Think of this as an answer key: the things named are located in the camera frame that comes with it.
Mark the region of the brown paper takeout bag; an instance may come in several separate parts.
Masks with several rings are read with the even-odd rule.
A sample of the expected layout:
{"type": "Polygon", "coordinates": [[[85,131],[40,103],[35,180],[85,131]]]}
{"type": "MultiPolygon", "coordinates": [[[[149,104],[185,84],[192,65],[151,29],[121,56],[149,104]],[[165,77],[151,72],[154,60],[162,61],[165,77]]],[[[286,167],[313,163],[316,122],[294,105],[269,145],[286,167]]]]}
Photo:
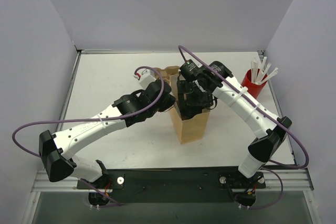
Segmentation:
{"type": "Polygon", "coordinates": [[[178,106],[177,98],[177,78],[178,73],[170,76],[172,94],[176,98],[174,107],[169,110],[173,127],[180,144],[186,144],[203,138],[210,115],[210,110],[203,109],[202,113],[195,115],[191,119],[183,119],[178,106]]]}

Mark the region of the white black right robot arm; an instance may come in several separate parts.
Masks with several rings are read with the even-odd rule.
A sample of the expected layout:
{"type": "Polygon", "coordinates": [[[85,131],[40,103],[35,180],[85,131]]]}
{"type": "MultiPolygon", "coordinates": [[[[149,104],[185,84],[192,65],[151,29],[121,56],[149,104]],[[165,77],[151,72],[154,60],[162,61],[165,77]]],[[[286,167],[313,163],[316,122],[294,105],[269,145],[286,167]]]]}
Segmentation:
{"type": "Polygon", "coordinates": [[[180,67],[179,73],[199,93],[223,101],[250,127],[256,138],[248,146],[247,157],[238,171],[246,178],[253,177],[285,140],[291,119],[269,112],[219,61],[199,67],[190,59],[180,67]]]}

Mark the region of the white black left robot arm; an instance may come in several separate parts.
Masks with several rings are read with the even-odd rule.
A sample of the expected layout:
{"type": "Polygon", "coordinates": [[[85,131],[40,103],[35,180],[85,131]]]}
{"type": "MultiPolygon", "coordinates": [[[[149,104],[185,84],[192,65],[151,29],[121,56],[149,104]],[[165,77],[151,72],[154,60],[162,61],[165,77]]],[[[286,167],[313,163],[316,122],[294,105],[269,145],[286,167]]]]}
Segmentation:
{"type": "Polygon", "coordinates": [[[171,87],[165,81],[151,82],[145,89],[123,95],[105,110],[93,117],[92,122],[79,124],[67,130],[39,135],[39,155],[50,182],[67,177],[85,179],[101,188],[108,181],[102,161],[76,155],[94,141],[117,130],[130,127],[163,112],[175,103],[171,87]]]}

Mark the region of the brown pulp cup carrier stack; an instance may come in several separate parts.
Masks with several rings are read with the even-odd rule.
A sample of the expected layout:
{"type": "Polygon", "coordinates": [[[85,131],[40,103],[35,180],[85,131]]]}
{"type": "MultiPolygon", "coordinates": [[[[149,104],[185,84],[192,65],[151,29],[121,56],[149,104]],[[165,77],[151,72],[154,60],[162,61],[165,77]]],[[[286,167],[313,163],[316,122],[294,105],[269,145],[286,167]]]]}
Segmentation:
{"type": "Polygon", "coordinates": [[[179,66],[168,66],[164,69],[161,68],[154,68],[156,72],[154,72],[154,76],[156,80],[159,80],[160,77],[157,72],[161,75],[163,80],[167,82],[169,85],[176,85],[177,78],[179,75],[179,66]]]}

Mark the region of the red ribbed straw cup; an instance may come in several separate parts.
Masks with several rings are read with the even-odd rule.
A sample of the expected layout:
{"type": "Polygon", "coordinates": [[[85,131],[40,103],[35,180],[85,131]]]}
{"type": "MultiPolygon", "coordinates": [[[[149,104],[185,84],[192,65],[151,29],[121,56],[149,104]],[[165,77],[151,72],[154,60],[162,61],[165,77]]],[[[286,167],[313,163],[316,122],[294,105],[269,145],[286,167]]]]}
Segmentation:
{"type": "Polygon", "coordinates": [[[255,99],[259,96],[259,94],[261,93],[262,89],[264,88],[264,86],[266,85],[267,82],[258,85],[258,84],[254,84],[251,82],[251,69],[249,69],[242,82],[241,85],[243,87],[247,87],[248,88],[248,92],[250,95],[252,95],[255,99]]]}

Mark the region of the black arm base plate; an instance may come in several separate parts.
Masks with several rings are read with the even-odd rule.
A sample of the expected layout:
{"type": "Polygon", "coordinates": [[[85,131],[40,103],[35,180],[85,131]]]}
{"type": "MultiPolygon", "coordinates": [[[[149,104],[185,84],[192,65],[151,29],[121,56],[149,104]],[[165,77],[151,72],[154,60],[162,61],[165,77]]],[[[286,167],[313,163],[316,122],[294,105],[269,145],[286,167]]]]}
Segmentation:
{"type": "Polygon", "coordinates": [[[97,188],[122,203],[232,202],[237,193],[266,187],[264,175],[244,177],[236,166],[110,169],[97,188]]]}

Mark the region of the aluminium front rail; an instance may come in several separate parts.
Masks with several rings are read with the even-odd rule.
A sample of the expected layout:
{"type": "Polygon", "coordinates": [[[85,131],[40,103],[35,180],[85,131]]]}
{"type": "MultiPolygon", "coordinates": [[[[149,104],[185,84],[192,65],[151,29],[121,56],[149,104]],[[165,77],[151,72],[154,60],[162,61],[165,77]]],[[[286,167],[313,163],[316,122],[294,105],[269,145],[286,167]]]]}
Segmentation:
{"type": "Polygon", "coordinates": [[[109,191],[140,189],[151,187],[184,186],[217,189],[229,187],[234,191],[244,190],[249,186],[258,189],[286,191],[313,190],[313,184],[307,170],[277,169],[273,172],[262,170],[252,178],[245,178],[233,167],[177,168],[177,169],[112,169],[112,182],[109,191]]]}

